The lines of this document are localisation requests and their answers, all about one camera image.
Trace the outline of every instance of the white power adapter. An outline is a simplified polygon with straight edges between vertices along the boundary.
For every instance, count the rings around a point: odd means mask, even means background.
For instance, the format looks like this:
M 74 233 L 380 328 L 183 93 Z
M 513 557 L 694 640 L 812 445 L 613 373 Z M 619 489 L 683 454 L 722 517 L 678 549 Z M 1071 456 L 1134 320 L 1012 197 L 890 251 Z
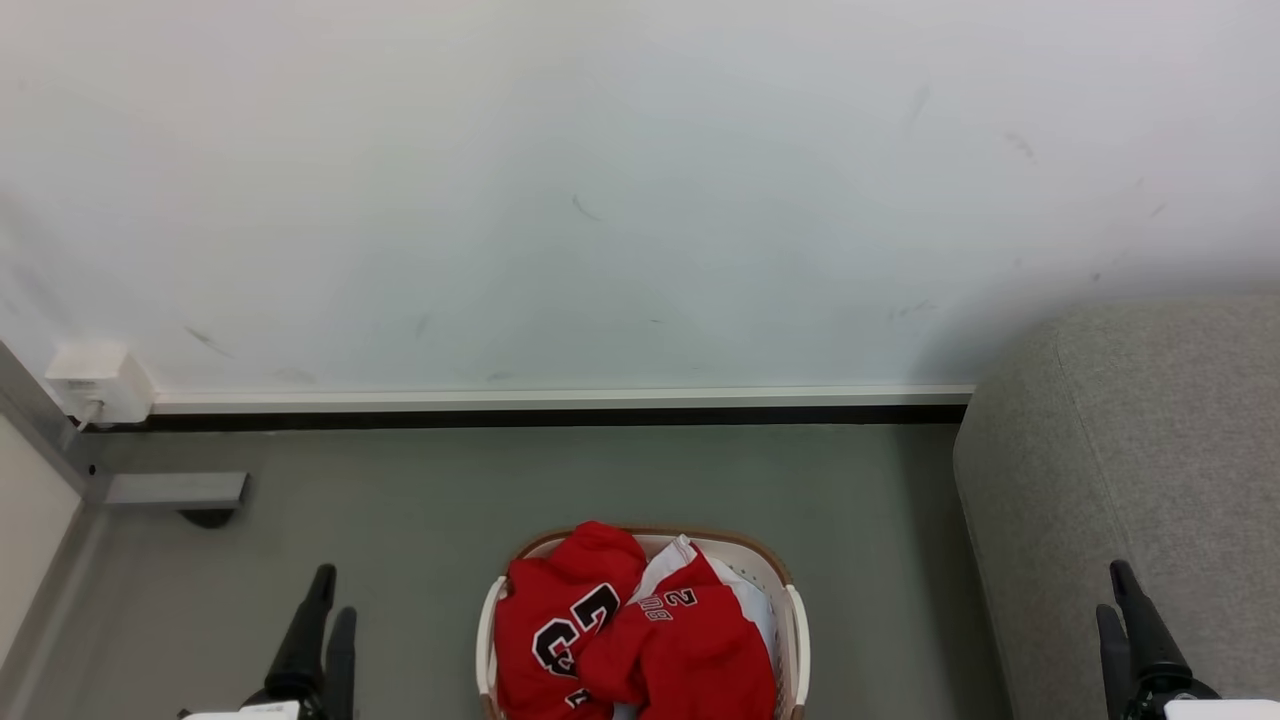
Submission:
M 45 372 L 63 410 L 81 421 L 141 423 L 151 413 L 155 391 L 146 372 L 115 342 L 67 345 Z

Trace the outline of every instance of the red jersey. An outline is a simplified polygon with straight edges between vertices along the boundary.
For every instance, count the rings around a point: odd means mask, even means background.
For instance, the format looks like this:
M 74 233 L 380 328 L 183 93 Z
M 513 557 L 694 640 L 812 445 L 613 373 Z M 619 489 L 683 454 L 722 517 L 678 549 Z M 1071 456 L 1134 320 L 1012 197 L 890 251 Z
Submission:
M 640 543 L 602 523 L 579 525 L 547 559 L 511 562 L 509 594 L 494 616 L 498 706 L 509 720 L 613 716 L 612 701 L 582 689 L 577 660 L 635 592 L 644 568 Z
M 768 650 L 701 551 L 623 607 L 577 670 L 593 698 L 639 705 L 640 720 L 773 719 Z

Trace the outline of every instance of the white laundry basket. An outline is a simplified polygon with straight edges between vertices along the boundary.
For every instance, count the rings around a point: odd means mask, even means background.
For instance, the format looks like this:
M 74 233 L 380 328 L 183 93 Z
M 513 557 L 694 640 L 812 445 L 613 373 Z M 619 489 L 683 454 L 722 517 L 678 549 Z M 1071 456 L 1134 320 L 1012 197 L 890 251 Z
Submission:
M 804 703 L 809 696 L 809 621 L 804 614 L 800 592 L 791 584 L 791 574 L 769 548 L 749 537 L 733 533 L 709 532 L 691 528 L 626 527 L 652 559 L 676 539 L 689 536 L 707 553 L 751 580 L 773 606 L 778 646 L 778 700 L 774 720 L 803 720 Z M 524 547 L 516 557 L 547 557 L 572 530 L 547 533 Z M 498 601 L 507 597 L 507 578 L 500 577 L 489 588 L 480 612 L 476 632 L 476 688 L 489 720 L 504 720 L 498 707 L 497 680 L 498 656 L 493 647 L 493 619 Z

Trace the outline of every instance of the black baseboard trim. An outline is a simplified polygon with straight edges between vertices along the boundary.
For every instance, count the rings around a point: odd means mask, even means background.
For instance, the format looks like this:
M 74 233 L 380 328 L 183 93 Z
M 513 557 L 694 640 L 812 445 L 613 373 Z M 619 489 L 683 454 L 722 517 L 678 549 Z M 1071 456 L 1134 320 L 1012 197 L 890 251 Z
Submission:
M 451 410 L 415 413 L 253 413 L 152 415 L 97 433 L 557 428 L 599 425 L 913 425 L 955 424 L 964 405 L 815 407 L 654 407 L 621 410 Z

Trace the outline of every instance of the gray upholstery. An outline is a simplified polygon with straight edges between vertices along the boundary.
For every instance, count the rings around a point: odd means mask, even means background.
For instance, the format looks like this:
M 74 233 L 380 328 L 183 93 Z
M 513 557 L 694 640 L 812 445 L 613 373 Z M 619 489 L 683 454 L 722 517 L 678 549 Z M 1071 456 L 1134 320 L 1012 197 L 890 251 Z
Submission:
M 1280 700 L 1280 297 L 1042 327 L 973 397 L 956 483 L 1018 720 L 1103 720 L 1128 559 L 1197 676 Z

